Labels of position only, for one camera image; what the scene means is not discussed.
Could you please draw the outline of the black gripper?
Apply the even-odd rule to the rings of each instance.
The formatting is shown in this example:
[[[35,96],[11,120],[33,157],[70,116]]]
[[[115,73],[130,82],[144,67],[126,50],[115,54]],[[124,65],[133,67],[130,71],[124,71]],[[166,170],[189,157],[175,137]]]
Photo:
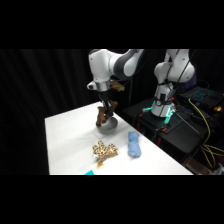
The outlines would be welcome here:
[[[102,111],[104,116],[108,115],[108,117],[113,116],[113,105],[111,100],[111,92],[109,90],[103,91],[99,93],[99,98],[102,101]]]

